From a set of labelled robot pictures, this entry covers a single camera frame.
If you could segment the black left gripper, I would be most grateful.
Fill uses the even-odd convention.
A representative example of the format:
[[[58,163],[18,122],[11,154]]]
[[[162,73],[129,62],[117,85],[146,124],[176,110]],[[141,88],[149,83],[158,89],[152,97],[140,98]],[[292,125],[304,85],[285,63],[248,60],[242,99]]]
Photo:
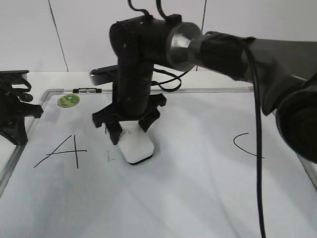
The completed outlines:
[[[25,118],[39,119],[41,105],[31,104],[31,84],[27,81],[29,70],[0,72],[0,135],[14,145],[27,143]]]

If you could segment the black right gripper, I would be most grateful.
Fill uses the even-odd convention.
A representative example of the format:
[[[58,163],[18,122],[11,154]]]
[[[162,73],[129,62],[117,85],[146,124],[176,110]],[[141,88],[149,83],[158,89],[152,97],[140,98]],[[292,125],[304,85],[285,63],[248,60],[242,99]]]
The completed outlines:
[[[150,126],[160,117],[158,107],[164,107],[165,105],[166,97],[163,94],[150,95],[145,111],[139,116],[129,116],[123,111],[121,103],[111,103],[102,110],[93,113],[92,121],[96,128],[105,123],[113,145],[117,145],[122,133],[119,121],[138,121],[140,128],[147,132]]]

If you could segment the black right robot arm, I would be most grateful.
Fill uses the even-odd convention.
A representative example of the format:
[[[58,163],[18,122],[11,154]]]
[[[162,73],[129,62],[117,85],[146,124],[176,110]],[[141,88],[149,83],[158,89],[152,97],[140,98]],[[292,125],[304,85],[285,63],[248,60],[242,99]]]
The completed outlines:
[[[166,20],[139,16],[113,24],[109,30],[117,65],[92,70],[100,83],[113,83],[112,103],[92,115],[105,124],[114,144],[121,121],[138,121],[143,130],[159,118],[166,98],[152,95],[155,65],[178,71],[200,66],[236,81],[252,83],[257,110],[276,113],[278,131],[303,158],[317,161],[317,44],[203,34],[179,15]]]

